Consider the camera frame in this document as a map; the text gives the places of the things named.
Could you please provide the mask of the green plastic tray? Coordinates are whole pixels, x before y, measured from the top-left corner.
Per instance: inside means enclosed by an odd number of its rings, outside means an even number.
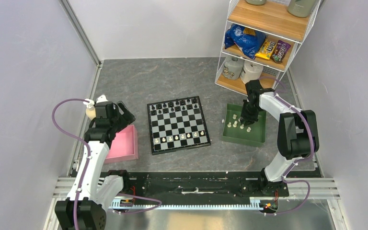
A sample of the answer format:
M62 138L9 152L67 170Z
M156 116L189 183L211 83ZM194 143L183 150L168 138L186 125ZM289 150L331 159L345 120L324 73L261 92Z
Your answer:
M266 140L266 112L260 112L258 121L252 125L241 126L240 121L237 120L235 126L234 115L239 119L241 110L241 105L227 104L221 140L252 147L262 147Z

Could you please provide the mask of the pink plastic tray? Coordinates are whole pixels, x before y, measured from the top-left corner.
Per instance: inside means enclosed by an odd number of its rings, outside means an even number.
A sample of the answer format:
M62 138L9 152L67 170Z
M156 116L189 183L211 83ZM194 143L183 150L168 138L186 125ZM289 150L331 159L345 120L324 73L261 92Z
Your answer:
M134 125L128 125L116 133L104 163L117 163L138 159L138 134Z

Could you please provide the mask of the black white chessboard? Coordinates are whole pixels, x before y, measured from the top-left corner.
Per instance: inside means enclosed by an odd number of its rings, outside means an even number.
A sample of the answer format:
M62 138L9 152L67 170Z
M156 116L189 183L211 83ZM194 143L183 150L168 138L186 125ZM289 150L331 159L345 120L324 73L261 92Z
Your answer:
M152 155L211 145L199 96L149 103L147 115Z

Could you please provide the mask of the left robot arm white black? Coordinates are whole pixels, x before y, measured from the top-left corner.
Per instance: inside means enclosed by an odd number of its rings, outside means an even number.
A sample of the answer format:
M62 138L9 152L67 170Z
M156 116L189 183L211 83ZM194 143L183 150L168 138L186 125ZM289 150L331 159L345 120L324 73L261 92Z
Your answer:
M133 114L122 101L113 103L98 100L94 103L95 118L80 138L62 129L61 132L84 145L80 169L66 199L56 202L55 214L64 230L103 230L106 212L117 194L127 195L131 190L125 170L113 170L98 185L102 167L112 141L118 132L135 121Z

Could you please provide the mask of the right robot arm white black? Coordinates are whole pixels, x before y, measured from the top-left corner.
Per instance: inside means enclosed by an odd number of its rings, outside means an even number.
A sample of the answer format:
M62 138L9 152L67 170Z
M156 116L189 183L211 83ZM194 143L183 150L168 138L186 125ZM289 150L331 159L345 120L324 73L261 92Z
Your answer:
M263 196L270 196L277 186L285 184L288 173L302 161L312 159L319 149L316 114L302 110L285 101L272 88L263 88L259 80L245 85L247 99L243 101L240 123L250 126L258 121L262 111L278 121L278 153L262 169L257 189Z

